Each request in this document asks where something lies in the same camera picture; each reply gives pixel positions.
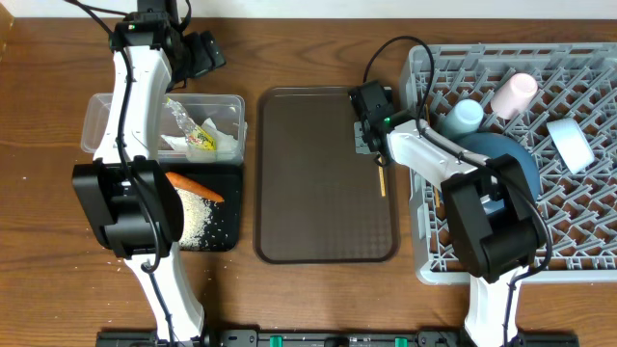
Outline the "wooden chopstick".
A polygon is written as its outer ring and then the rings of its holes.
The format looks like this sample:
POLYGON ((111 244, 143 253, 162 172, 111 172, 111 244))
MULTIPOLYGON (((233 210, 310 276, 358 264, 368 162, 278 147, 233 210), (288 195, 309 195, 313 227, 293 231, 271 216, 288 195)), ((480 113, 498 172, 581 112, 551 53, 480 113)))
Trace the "wooden chopstick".
POLYGON ((381 155, 378 155, 377 157, 377 164, 378 164, 378 175, 379 175, 379 182, 380 182, 380 193, 381 193, 381 197, 385 198, 387 195, 387 191, 386 191, 386 182, 385 182, 385 175, 384 175, 384 168, 383 168, 383 157, 381 155))
MULTIPOLYGON (((430 117, 430 110, 429 110, 429 105, 428 103, 425 103, 424 105, 424 115, 426 118, 426 121, 430 127, 431 125, 431 117, 430 117)), ((441 197, 440 197, 440 192, 438 190, 438 187, 433 185, 433 195, 434 195, 434 203, 435 203, 435 208, 439 209, 442 207, 442 202, 441 202, 441 197)))

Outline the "snack wrapper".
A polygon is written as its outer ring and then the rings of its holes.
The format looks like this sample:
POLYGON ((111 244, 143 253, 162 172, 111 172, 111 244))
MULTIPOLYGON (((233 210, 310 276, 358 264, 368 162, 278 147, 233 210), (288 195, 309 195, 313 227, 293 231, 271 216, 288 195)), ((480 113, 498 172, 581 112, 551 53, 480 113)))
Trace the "snack wrapper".
POLYGON ((167 98, 165 106, 172 111, 179 129, 184 133, 189 147, 200 150, 214 151, 217 149, 216 140, 203 128, 195 123, 184 106, 167 98))

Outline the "light blue cup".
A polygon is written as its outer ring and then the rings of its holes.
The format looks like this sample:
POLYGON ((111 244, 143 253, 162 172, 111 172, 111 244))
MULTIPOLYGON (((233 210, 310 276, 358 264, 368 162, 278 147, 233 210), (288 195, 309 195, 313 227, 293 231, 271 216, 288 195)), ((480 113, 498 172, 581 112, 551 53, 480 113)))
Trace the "light blue cup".
POLYGON ((456 140, 476 132, 484 117, 480 103, 472 99, 457 102, 440 121, 438 132, 449 140, 456 140))

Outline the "dark blue plate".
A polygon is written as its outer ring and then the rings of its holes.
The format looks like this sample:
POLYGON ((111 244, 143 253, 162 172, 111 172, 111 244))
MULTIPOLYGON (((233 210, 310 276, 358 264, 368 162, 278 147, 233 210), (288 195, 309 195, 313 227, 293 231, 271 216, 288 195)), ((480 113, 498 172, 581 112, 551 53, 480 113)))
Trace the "dark blue plate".
POLYGON ((492 159, 509 154, 518 160, 529 185, 532 197, 540 196, 541 181, 539 169, 532 155, 515 140, 497 133, 477 132, 466 135, 455 143, 469 151, 483 154, 492 159))

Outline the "orange carrot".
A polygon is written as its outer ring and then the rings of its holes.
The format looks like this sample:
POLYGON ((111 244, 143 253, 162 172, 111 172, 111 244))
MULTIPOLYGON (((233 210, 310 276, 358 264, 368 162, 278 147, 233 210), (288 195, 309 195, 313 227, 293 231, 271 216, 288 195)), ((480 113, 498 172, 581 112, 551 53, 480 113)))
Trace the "orange carrot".
POLYGON ((221 203, 225 201, 221 195, 199 184, 197 181, 192 180, 179 173, 167 172, 165 173, 165 176, 168 178, 171 184, 177 189, 185 190, 201 198, 204 198, 206 200, 211 200, 217 203, 221 203))

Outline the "pink cup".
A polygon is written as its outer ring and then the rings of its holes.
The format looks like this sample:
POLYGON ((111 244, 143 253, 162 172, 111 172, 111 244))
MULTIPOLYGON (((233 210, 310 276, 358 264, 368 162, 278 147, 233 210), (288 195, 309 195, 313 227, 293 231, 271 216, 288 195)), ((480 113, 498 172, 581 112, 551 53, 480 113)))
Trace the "pink cup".
POLYGON ((495 92, 490 105, 498 117, 510 120, 529 105, 537 91, 538 83, 532 75, 516 73, 495 92))

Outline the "white rice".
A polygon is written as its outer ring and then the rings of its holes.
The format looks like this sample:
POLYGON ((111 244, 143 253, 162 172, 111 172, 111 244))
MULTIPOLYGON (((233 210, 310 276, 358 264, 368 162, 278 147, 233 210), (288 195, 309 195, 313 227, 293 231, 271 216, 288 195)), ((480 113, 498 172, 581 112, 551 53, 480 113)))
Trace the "white rice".
POLYGON ((228 233, 224 231, 223 202, 214 202, 194 193, 176 188, 184 213, 179 247, 183 251, 224 251, 228 233))

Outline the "light blue bowl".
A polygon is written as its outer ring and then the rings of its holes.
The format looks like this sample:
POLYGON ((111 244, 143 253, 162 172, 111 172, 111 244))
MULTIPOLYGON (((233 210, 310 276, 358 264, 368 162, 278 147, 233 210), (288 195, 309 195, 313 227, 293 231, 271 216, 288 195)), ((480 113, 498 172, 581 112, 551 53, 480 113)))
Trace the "light blue bowl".
POLYGON ((578 123, 571 119, 547 123, 550 137, 572 174, 578 174, 594 162, 594 153, 578 123))

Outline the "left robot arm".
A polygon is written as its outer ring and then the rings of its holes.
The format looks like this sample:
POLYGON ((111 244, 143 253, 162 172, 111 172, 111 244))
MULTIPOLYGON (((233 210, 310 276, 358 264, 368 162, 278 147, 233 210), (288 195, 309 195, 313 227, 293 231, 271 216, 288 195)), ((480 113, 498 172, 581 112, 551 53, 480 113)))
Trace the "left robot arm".
POLYGON ((103 28, 115 65, 112 107, 92 163, 74 167, 72 185, 97 242, 137 277, 157 328, 100 332, 98 346, 217 343, 179 255, 181 200, 158 161, 167 93, 225 63, 209 33, 185 32, 190 20, 175 1, 140 1, 103 28))

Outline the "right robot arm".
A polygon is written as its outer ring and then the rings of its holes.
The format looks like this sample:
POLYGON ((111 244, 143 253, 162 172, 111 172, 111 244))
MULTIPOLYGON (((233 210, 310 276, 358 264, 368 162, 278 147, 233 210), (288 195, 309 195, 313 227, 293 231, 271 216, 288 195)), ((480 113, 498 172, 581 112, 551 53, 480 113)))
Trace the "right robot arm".
POLYGON ((552 247, 521 164, 454 144, 417 109, 395 111, 390 91, 376 81, 348 95, 377 164, 404 165, 442 192, 455 255, 470 275, 468 337, 476 346, 510 345, 520 284, 548 267, 534 260, 538 249, 552 247))

